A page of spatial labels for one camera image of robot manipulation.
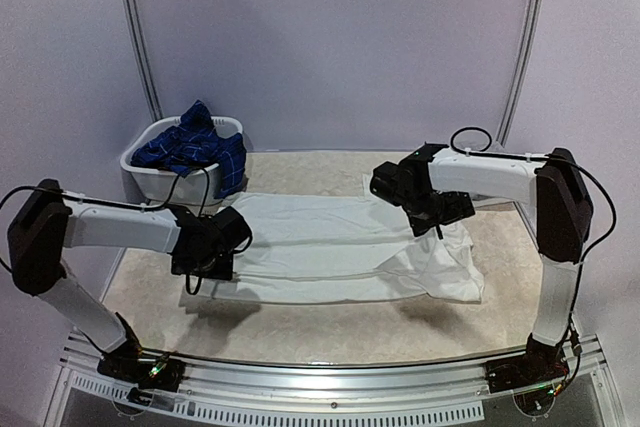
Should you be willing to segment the left corner wall post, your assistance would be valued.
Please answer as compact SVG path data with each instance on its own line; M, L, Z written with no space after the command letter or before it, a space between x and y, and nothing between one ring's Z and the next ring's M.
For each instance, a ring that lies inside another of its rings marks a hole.
M151 121L156 122L163 118L163 111L151 69L151 63L140 18L138 0L122 0L122 2L133 55L136 61L147 109L149 111Z

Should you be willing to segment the folded grey towel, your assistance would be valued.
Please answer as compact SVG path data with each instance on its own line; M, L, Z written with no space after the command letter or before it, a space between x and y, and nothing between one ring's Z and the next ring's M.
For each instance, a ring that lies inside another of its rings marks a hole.
M509 211L513 210L516 204L512 199L476 193L471 193L470 198L476 210Z

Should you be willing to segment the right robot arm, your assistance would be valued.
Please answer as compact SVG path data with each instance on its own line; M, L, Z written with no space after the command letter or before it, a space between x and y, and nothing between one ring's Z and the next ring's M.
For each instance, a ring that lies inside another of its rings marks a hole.
M420 237L474 215L478 194L532 206L543 264L537 317L517 374L537 383L552 371L569 328L593 202L570 151L504 154L425 144L373 171L371 193L401 208Z

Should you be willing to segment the blue plaid shirt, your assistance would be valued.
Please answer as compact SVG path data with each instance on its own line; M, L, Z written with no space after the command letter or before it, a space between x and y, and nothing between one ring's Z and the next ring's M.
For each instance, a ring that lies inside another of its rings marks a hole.
M196 100L180 116L177 126L161 132L136 149L131 165L171 171L186 177L196 167L217 163L221 169L221 188L217 198L225 198L241 190L244 181L247 150L241 133L221 137L206 105Z

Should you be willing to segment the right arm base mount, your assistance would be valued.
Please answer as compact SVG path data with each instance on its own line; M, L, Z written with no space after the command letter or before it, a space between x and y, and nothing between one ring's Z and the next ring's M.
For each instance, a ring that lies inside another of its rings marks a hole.
M523 354L484 363L490 394L511 392L517 410L536 419L549 414L556 399L574 382L581 367L582 345L574 325L549 346L527 339Z

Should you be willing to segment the right corner wall post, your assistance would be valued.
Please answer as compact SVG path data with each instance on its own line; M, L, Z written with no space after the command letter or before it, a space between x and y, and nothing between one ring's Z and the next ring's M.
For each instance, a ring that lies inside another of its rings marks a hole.
M516 116L519 98L531 57L542 0L527 0L524 24L520 36L516 65L511 79L507 102L497 130L496 141L505 147Z

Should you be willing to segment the aluminium front rail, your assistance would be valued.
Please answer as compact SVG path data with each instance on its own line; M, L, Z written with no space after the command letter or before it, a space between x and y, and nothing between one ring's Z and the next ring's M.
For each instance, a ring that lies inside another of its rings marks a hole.
M599 340L570 356L570 385L498 391L486 357L369 366L260 365L183 355L174 392L135 392L102 376L98 353L71 334L48 426L623 426Z

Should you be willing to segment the corner wall post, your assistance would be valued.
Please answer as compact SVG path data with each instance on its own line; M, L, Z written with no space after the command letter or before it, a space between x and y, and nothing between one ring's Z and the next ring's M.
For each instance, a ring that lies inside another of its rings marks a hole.
M163 111L151 69L151 63L140 18L138 0L122 0L122 2L133 55L136 61L147 109L149 111L151 121L156 122L163 118Z
M531 57L542 0L527 0L524 24L520 36L516 65L511 79L507 102L497 130L496 141L505 147L516 116L519 98Z

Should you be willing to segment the white plastic laundry basket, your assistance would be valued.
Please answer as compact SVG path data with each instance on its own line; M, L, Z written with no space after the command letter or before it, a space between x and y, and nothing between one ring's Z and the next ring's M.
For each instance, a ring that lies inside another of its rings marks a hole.
M152 123L121 155L120 167L132 177L143 197L149 201L165 201L171 187L175 186L171 196L172 203L198 206L203 200L204 193L207 193L205 206L217 204L220 199L217 199L216 195L222 182L221 168L217 163L207 166L205 170L196 169L186 178L177 176L172 171L136 167L132 164L132 156L140 147L168 128L179 124L179 116L167 117Z

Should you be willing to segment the white t-shirt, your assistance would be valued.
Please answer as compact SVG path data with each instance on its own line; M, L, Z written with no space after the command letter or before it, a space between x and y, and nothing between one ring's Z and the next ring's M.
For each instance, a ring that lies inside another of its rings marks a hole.
M462 223L414 237L404 212L356 197L245 193L230 206L253 232L230 281L198 297L264 304L386 302L428 295L479 303L484 276Z

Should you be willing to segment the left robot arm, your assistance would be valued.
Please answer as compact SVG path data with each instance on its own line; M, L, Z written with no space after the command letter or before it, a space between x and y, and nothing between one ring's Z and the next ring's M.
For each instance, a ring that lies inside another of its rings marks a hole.
M63 259L84 247L134 248L167 254L173 275L185 279L191 295L204 280L230 281L237 255L253 241L244 217L226 207L214 215L194 214L165 200L131 204L63 190L54 179L16 187L28 198L7 229L9 259L4 267L21 292L62 314L108 357L128 381L148 373L148 359L136 348L126 322L92 296Z

